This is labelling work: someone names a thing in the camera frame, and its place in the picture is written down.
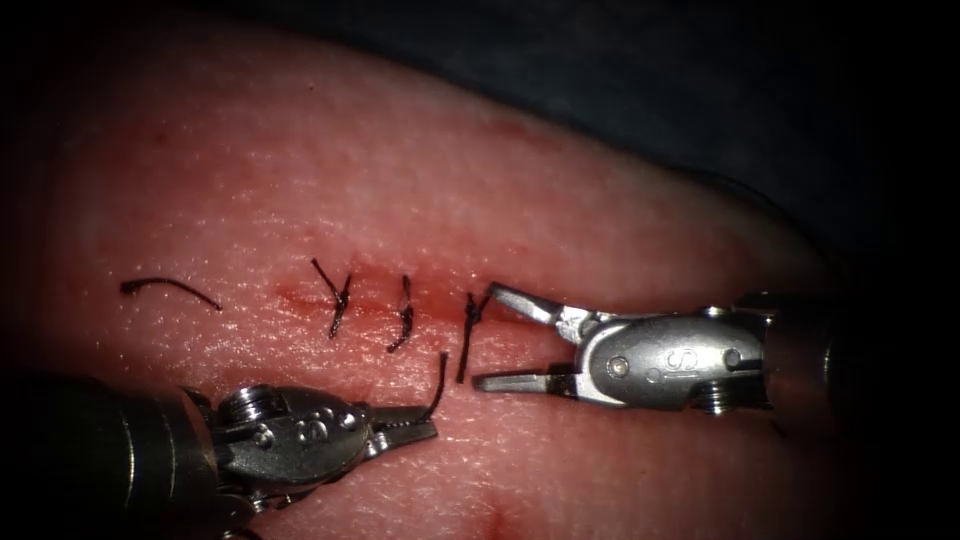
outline skin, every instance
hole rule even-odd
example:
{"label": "skin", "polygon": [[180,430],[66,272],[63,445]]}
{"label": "skin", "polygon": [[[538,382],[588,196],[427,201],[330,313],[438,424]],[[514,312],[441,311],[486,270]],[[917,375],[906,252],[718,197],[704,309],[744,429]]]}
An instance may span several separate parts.
{"label": "skin", "polygon": [[[35,364],[190,384],[307,385],[425,404],[440,437],[282,513],[265,538],[788,538],[850,500],[833,449],[757,414],[608,410],[453,383],[465,293],[491,280],[592,308],[726,303],[828,275],[757,210],[596,141],[342,46],[182,13],[61,74],[8,159],[24,231],[5,328]],[[334,283],[351,304],[327,337]],[[412,280],[411,339],[400,331]],[[135,297],[123,280],[181,279]],[[491,303],[468,377],[569,361]]]}

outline black suture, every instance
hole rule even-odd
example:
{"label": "black suture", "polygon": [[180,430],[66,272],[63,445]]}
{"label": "black suture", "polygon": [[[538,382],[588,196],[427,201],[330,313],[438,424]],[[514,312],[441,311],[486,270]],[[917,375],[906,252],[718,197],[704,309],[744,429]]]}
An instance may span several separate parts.
{"label": "black suture", "polygon": [[343,289],[338,291],[337,287],[323,271],[323,268],[320,268],[320,263],[317,262],[317,259],[310,259],[310,264],[320,273],[320,277],[326,282],[327,287],[330,287],[330,292],[333,294],[333,299],[336,302],[333,312],[333,322],[330,323],[330,332],[328,333],[330,339],[333,339],[337,337],[337,331],[340,330],[340,323],[343,321],[343,312],[345,312],[347,306],[350,305],[350,279],[353,277],[353,274],[347,274],[347,279],[343,283]]}
{"label": "black suture", "polygon": [[437,405],[440,405],[440,398],[443,396],[443,387],[444,381],[447,378],[447,361],[450,359],[450,353],[443,351],[440,353],[440,380],[437,382],[437,391],[433,395],[433,401],[430,403],[430,406],[427,407],[427,410],[423,413],[423,416],[420,417],[418,422],[426,422],[430,420],[430,417],[433,416],[433,411],[437,410]]}
{"label": "black suture", "polygon": [[490,295],[483,297],[480,304],[477,305],[473,300],[473,294],[467,293],[467,318],[463,322],[463,347],[460,349],[460,366],[457,368],[457,384],[463,384],[467,375],[467,356],[470,354],[470,335],[473,333],[474,325],[478,324],[483,316],[483,310],[490,301]]}
{"label": "black suture", "polygon": [[393,353],[410,339],[413,333],[413,304],[410,302],[410,277],[403,275],[403,309],[400,310],[400,337],[390,345],[387,352]]}
{"label": "black suture", "polygon": [[120,284],[120,292],[126,295],[134,295],[140,292],[140,289],[142,289],[143,287],[147,285],[154,285],[154,284],[173,285],[174,287],[187,291],[188,293],[196,296],[197,298],[199,298],[200,300],[203,300],[207,304],[210,304],[211,306],[213,306],[213,309],[217,311],[223,311],[223,306],[221,306],[219,302],[203,294],[202,292],[194,289],[193,287],[187,285],[186,283],[183,283],[182,281],[177,281],[172,278],[149,277],[149,278],[132,279],[130,281],[124,281],[123,283]]}

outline interrupted suture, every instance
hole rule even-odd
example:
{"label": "interrupted suture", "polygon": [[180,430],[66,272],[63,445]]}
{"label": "interrupted suture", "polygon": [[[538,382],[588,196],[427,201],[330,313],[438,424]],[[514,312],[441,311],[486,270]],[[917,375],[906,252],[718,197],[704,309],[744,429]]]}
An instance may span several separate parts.
{"label": "interrupted suture", "polygon": [[410,302],[410,277],[403,275],[403,307],[400,309],[400,337],[387,345],[387,352],[393,353],[410,339],[413,332],[413,304]]}
{"label": "interrupted suture", "polygon": [[155,285],[155,284],[172,285],[174,287],[177,287],[178,289],[184,290],[196,296],[203,302],[206,302],[207,304],[212,306],[213,309],[217,311],[223,311],[223,306],[221,306],[219,302],[213,300],[209,296],[203,294],[197,289],[194,289],[193,287],[187,285],[186,283],[182,281],[178,281],[173,278],[148,277],[148,278],[140,278],[140,279],[132,279],[129,281],[124,281],[120,284],[120,292],[127,296],[133,296],[138,292],[140,292],[140,289],[142,289],[143,287],[146,287],[147,285]]}
{"label": "interrupted suture", "polygon": [[447,351],[442,351],[440,353],[440,380],[437,382],[437,391],[434,393],[433,401],[430,402],[430,406],[427,407],[427,411],[423,413],[423,417],[420,419],[421,422],[430,420],[430,418],[433,416],[433,411],[437,410],[437,405],[440,405],[440,398],[443,396],[443,389],[447,378],[447,361],[449,359],[450,353]]}
{"label": "interrupted suture", "polygon": [[477,304],[473,299],[473,294],[467,293],[466,319],[463,321],[463,346],[460,349],[460,366],[457,368],[457,384],[463,384],[467,374],[467,356],[470,354],[470,335],[473,333],[473,327],[480,323],[483,316],[483,310],[490,301],[490,295],[483,297],[483,300]]}
{"label": "interrupted suture", "polygon": [[330,332],[328,334],[330,339],[333,339],[337,337],[337,331],[340,330],[343,312],[347,310],[347,306],[350,304],[350,279],[353,277],[353,274],[347,274],[347,279],[343,283],[343,289],[337,290],[337,287],[330,281],[330,278],[327,277],[323,268],[320,268],[320,263],[317,262],[316,258],[310,259],[310,264],[317,269],[320,277],[327,283],[327,287],[330,287],[330,293],[333,294],[333,299],[336,302],[333,312],[333,322],[330,323]]}

